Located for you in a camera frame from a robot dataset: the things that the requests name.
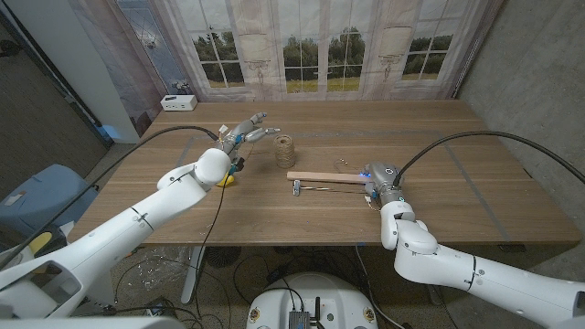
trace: plastic bag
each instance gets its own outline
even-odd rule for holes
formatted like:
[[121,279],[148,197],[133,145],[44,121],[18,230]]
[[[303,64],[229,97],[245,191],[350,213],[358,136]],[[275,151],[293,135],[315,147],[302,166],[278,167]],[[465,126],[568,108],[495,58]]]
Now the plastic bag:
[[189,247],[156,247],[147,250],[137,265],[138,277],[149,292],[162,283],[185,278]]

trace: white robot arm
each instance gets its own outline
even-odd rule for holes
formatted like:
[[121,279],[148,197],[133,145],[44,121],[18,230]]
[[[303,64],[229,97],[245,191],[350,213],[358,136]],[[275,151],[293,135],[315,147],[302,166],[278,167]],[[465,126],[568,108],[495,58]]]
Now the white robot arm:
[[[220,182],[225,174],[243,165],[237,149],[254,124],[266,113],[258,113],[237,127],[236,133],[206,150],[193,163],[178,167],[157,184],[158,191],[103,223],[83,238],[46,256],[0,272],[0,305],[10,306],[18,318],[65,317],[86,296],[90,286],[119,260],[139,246],[164,223],[187,211]],[[250,142],[279,130],[264,131]]]
[[453,287],[550,327],[585,315],[585,283],[552,279],[440,245],[391,182],[393,165],[371,163],[367,191],[380,200],[382,244],[403,278]]

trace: yellow object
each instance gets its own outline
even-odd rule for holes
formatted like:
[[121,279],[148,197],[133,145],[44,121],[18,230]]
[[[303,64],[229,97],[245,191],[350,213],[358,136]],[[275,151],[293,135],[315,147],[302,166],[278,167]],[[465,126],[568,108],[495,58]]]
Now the yellow object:
[[45,232],[39,235],[36,239],[32,240],[28,247],[30,251],[32,251],[33,255],[37,253],[41,248],[45,247],[45,245],[51,241],[51,237],[53,235],[50,232]]
[[226,186],[228,186],[231,182],[233,182],[235,180],[233,175],[230,175],[228,178],[228,182],[226,183],[226,178],[228,178],[228,174],[226,174],[225,176],[223,176],[223,179],[221,180],[221,182],[217,183],[216,185],[219,187],[223,187],[223,185],[225,184]]

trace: wooden stick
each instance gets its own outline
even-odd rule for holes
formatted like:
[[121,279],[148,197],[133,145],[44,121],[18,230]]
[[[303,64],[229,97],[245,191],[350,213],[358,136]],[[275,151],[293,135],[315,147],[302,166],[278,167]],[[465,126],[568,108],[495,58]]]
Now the wooden stick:
[[371,182],[370,177],[352,174],[331,174],[331,173],[314,173],[314,172],[288,172],[288,180],[301,180],[309,182],[330,182],[330,183],[348,183],[348,184],[365,184]]

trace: window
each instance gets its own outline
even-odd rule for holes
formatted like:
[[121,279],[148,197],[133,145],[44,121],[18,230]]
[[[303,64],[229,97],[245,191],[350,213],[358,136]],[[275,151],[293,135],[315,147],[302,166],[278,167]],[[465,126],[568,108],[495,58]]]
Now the window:
[[177,0],[211,88],[243,87],[236,43],[225,2]]
[[436,80],[467,0],[424,0],[403,80]]
[[279,1],[286,92],[317,92],[319,1]]
[[193,92],[154,21],[148,1],[118,0],[117,4],[142,43],[154,69],[165,84],[166,91],[170,95],[191,95]]
[[372,2],[332,0],[327,91],[358,91]]

